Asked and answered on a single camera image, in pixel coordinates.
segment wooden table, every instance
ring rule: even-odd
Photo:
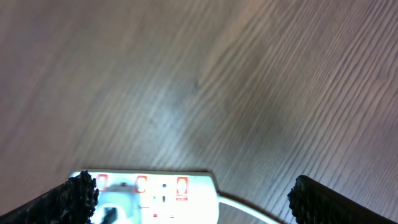
[[[398,222],[397,10],[3,1],[0,213],[86,167],[205,169],[287,223],[300,174]]]

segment white cable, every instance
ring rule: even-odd
[[[226,205],[229,205],[229,206],[237,208],[237,209],[239,209],[241,211],[244,211],[247,214],[252,215],[252,216],[254,216],[254,217],[256,217],[256,218],[258,218],[258,219],[260,219],[260,220],[262,220],[262,221],[264,221],[266,223],[268,223],[268,224],[280,224],[279,222],[275,221],[273,218],[268,217],[267,215],[265,215],[265,214],[263,214],[261,212],[258,212],[257,210],[255,210],[255,209],[253,209],[251,207],[248,207],[248,206],[246,206],[246,205],[244,205],[242,203],[239,203],[239,202],[237,202],[235,200],[232,200],[230,198],[226,198],[226,197],[223,197],[223,196],[219,195],[218,196],[218,202],[219,203],[224,203]]]

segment white power strip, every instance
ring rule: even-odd
[[[113,224],[217,223],[219,203],[269,224],[275,220],[230,198],[220,197],[207,172],[88,170],[96,178],[98,201],[91,222],[102,224],[112,209]],[[71,177],[79,175],[74,172]]]

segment black textured pad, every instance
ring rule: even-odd
[[[287,196],[299,224],[394,223],[305,175],[296,179]]]
[[[86,224],[98,204],[95,179],[87,171],[2,215],[0,223]]]

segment wooden surface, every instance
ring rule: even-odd
[[[85,167],[208,169],[287,223],[300,174],[398,222],[397,10],[1,1],[0,213]]]

